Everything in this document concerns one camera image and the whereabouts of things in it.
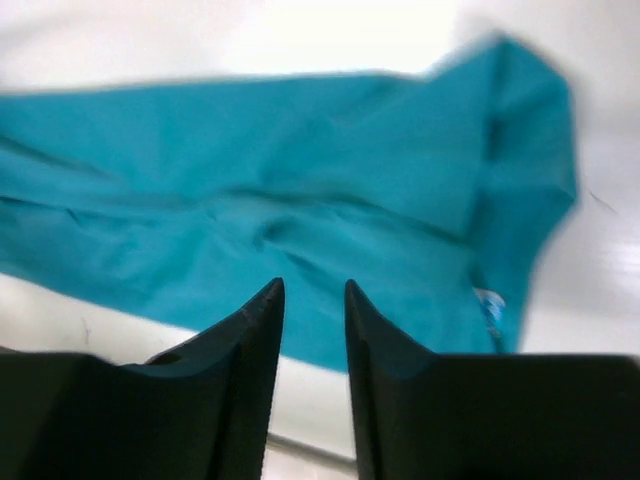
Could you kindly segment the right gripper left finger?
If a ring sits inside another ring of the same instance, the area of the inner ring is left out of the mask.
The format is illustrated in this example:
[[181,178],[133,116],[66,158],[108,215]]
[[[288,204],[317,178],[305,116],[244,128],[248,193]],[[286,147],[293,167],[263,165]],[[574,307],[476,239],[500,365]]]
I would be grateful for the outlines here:
[[281,279],[144,364],[1,353],[5,479],[257,479],[284,323]]

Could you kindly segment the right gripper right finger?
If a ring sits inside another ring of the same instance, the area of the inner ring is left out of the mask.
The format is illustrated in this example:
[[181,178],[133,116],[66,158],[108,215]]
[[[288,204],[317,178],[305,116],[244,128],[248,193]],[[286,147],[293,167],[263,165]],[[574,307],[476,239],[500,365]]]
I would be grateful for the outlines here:
[[362,479],[635,479],[639,361],[426,349],[344,293]]

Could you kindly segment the teal t shirt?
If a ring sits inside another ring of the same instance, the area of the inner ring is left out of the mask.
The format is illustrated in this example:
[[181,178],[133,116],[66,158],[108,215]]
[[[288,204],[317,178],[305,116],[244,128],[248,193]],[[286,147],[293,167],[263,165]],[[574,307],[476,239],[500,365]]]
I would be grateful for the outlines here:
[[5,94],[1,270],[201,331],[275,277],[284,355],[346,367],[343,291],[441,353],[510,353],[577,194],[572,98],[509,38],[426,77]]

